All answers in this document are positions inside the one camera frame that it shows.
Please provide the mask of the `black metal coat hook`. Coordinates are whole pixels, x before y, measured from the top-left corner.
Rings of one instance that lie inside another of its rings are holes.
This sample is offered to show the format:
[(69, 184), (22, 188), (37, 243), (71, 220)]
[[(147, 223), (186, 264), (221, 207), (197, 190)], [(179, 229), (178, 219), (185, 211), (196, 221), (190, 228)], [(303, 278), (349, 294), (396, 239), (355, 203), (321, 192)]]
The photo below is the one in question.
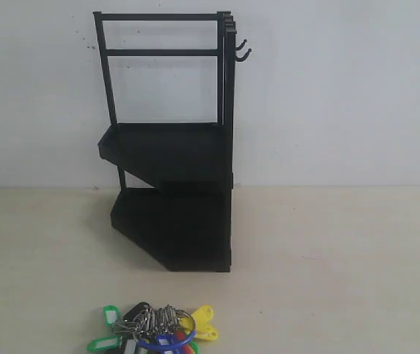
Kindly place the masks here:
[(235, 51), (241, 51), (247, 43), (247, 39), (244, 39), (238, 46), (235, 47)]
[(235, 55), (235, 61), (237, 63), (244, 62), (250, 56), (251, 52), (252, 52), (252, 49), (249, 48), (241, 57)]

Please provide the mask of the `colourful key tag bunch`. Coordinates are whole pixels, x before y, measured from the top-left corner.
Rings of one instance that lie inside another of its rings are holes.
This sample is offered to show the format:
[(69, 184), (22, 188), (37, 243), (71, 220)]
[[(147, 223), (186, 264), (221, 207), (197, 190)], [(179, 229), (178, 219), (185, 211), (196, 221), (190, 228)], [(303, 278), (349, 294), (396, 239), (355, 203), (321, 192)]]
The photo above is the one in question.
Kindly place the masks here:
[(218, 339), (209, 305), (188, 313), (171, 305), (155, 308), (139, 302), (125, 314), (107, 305), (103, 317), (111, 335), (89, 342), (88, 353), (199, 353), (197, 341)]

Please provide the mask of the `black metal shelf rack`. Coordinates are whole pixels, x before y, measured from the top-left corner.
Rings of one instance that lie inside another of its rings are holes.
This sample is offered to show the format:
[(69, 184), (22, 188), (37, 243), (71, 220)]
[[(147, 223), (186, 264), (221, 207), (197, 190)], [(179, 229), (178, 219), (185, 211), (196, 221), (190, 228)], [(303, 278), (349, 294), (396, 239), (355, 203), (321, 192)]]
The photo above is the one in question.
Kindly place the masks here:
[[(107, 21), (213, 21), (214, 49), (110, 49)], [(111, 225), (170, 271), (225, 273), (231, 267), (235, 65), (241, 45), (228, 11), (94, 13), (110, 126), (100, 157), (116, 168), (120, 192)], [(109, 58), (214, 57), (215, 122), (124, 123), (117, 119)]]

